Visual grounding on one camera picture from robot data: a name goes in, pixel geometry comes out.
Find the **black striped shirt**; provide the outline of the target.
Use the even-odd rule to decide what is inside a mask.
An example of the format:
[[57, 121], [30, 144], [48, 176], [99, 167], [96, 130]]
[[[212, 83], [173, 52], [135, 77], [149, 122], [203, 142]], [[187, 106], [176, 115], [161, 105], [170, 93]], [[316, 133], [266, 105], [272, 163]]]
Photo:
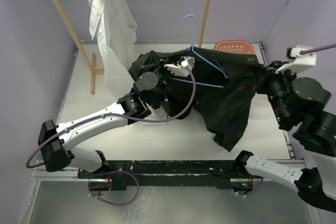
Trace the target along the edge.
[[192, 73], [197, 82], [225, 86], [222, 89], [196, 86], [191, 96], [192, 84], [168, 80], [166, 100], [160, 108], [169, 116], [175, 116], [186, 110], [179, 118], [186, 118], [191, 108], [198, 111], [208, 131], [219, 146], [231, 151], [244, 135], [248, 124], [251, 101], [255, 95], [260, 73], [264, 67], [255, 55], [231, 54], [204, 48], [195, 48], [200, 55], [222, 68], [228, 78], [197, 58], [188, 49], [176, 52], [156, 52], [151, 50], [138, 57], [128, 69], [135, 80], [144, 68], [153, 68], [156, 63], [177, 63], [183, 56], [194, 57]]

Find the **blue wire hanger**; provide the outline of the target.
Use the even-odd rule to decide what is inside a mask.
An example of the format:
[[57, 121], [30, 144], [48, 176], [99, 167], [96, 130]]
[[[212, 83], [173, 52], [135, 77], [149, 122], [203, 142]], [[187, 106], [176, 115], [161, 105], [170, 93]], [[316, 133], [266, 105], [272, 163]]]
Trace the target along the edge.
[[[219, 72], [221, 72], [225, 78], [228, 78], [226, 72], [216, 66], [214, 63], [212, 63], [211, 61], [209, 61], [208, 59], [206, 59], [205, 57], [203, 57], [202, 55], [200, 55], [198, 52], [195, 51], [194, 49], [194, 42], [195, 42], [195, 39], [196, 39], [196, 34], [197, 34], [197, 31], [198, 31], [198, 28], [199, 28], [199, 20], [198, 18], [193, 15], [193, 14], [188, 14], [186, 16], [183, 17], [181, 23], [180, 23], [180, 27], [183, 26], [185, 20], [187, 18], [193, 18], [195, 21], [196, 21], [196, 28], [195, 28], [195, 31], [194, 31], [194, 34], [193, 34], [193, 38], [191, 40], [191, 44], [188, 48], [188, 51], [191, 51], [197, 58], [199, 58], [200, 60], [202, 60], [203, 62], [207, 63], [208, 65], [210, 65], [211, 67], [215, 68], [216, 70], [218, 70]], [[197, 82], [197, 81], [189, 81], [189, 80], [186, 80], [186, 79], [181, 79], [181, 78], [176, 78], [176, 77], [171, 77], [169, 78], [170, 80], [173, 80], [173, 81], [177, 81], [177, 82], [183, 82], [183, 83], [188, 83], [188, 84], [195, 84], [196, 86], [201, 86], [201, 87], [209, 87], [209, 88], [217, 88], [217, 89], [222, 89], [224, 88], [225, 86], [223, 85], [216, 85], [216, 84], [210, 84], [210, 83], [202, 83], [202, 82]]]

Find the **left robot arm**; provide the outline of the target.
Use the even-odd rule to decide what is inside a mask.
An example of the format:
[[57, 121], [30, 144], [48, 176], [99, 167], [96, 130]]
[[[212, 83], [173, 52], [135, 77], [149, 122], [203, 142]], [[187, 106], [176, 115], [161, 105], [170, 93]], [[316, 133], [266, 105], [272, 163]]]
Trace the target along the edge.
[[78, 145], [96, 135], [135, 122], [158, 123], [149, 119], [152, 109], [158, 109], [166, 100], [166, 79], [169, 73], [163, 66], [144, 68], [136, 77], [130, 93], [110, 106], [72, 122], [56, 125], [45, 121], [38, 137], [42, 165], [48, 172], [67, 166], [83, 168], [96, 178], [108, 172], [108, 163], [102, 151], [86, 151]]

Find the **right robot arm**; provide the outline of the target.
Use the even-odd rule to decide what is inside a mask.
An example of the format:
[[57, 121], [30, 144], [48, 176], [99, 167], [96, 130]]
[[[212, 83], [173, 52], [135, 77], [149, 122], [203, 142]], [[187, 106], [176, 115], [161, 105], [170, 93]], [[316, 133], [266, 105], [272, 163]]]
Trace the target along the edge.
[[286, 64], [273, 61], [265, 67], [256, 92], [267, 95], [279, 129], [288, 132], [297, 127], [292, 136], [312, 155], [316, 166], [290, 167], [241, 151], [233, 170], [238, 177], [270, 179], [295, 191], [305, 203], [335, 212], [335, 114], [324, 110], [331, 93], [315, 79], [281, 70]]

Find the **white shirt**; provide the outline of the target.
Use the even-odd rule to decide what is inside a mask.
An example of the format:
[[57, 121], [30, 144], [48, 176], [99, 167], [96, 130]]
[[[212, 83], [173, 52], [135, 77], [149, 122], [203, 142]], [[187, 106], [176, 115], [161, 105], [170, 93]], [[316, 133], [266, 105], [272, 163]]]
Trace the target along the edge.
[[125, 0], [88, 0], [89, 32], [97, 40], [104, 66], [104, 80], [115, 99], [129, 93], [133, 79], [128, 73], [135, 60], [137, 23]]

